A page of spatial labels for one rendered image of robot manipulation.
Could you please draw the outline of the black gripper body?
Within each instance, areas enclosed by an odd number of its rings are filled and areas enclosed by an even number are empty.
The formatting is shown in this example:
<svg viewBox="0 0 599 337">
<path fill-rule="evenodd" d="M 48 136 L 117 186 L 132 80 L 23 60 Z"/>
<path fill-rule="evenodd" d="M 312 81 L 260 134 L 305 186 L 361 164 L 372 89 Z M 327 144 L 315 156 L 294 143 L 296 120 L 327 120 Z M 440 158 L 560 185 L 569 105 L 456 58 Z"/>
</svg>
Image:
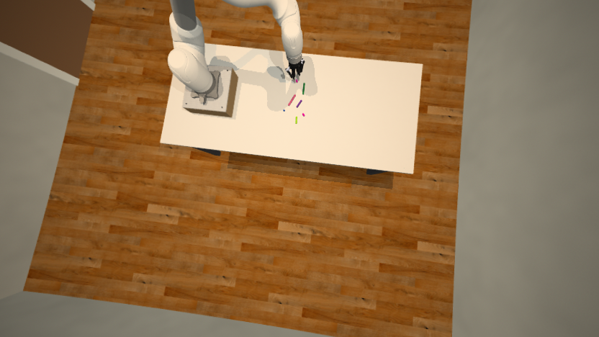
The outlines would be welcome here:
<svg viewBox="0 0 599 337">
<path fill-rule="evenodd" d="M 292 70 L 294 70 L 294 68 L 297 68 L 297 67 L 300 65 L 300 63 L 301 63 L 301 62 L 302 62 L 302 61 L 300 61 L 300 62 L 299 62 L 299 63 L 297 63 L 297 64 L 291 64 L 291 63 L 289 63 L 289 69 L 292 69 Z"/>
</svg>

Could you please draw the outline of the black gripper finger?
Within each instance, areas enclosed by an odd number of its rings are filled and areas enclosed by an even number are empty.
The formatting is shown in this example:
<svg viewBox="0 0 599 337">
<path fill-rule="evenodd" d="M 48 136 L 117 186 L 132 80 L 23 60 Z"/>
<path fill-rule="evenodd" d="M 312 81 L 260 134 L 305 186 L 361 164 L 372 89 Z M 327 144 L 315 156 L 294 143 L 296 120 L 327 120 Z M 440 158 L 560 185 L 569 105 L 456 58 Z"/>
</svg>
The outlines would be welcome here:
<svg viewBox="0 0 599 337">
<path fill-rule="evenodd" d="M 298 79 L 298 80 L 300 80 L 300 78 L 299 78 L 299 77 L 300 77 L 300 75 L 301 75 L 300 73 L 302 72 L 303 65 L 304 65 L 304 63 L 305 63 L 305 61 L 304 61 L 304 59 L 303 59 L 303 58 L 302 58 L 302 60 L 301 60 L 301 61 L 302 61 L 302 62 L 300 63 L 300 65 L 299 65 L 299 66 L 296 68 L 296 70 L 297 70 L 297 79 Z"/>
<path fill-rule="evenodd" d="M 292 70 L 292 74 L 290 73 L 290 69 L 289 69 L 289 67 L 288 67 L 288 68 L 285 68 L 285 70 L 286 70 L 286 72 L 287 72 L 287 73 L 290 75 L 290 77 L 291 77 L 291 78 L 293 78 L 294 82 L 296 83 L 296 77 L 295 77 L 295 68 L 294 68 L 294 70 Z"/>
</svg>

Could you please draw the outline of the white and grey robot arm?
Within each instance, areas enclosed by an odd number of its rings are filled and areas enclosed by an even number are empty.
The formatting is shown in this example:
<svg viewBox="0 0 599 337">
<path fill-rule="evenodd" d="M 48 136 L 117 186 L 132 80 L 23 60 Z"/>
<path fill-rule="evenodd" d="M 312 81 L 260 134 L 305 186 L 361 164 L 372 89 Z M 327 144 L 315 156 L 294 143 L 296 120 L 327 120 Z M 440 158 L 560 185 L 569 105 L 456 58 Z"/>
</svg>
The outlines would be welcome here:
<svg viewBox="0 0 599 337">
<path fill-rule="evenodd" d="M 296 0 L 223 0 L 233 6 L 249 8 L 269 6 L 282 29 L 282 43 L 287 60 L 302 60 L 303 36 L 300 11 Z M 219 71 L 208 71 L 204 57 L 204 33 L 196 16 L 194 0 L 170 0 L 169 17 L 174 48 L 168 55 L 168 66 L 178 80 L 192 89 L 191 97 L 218 99 Z"/>
</svg>

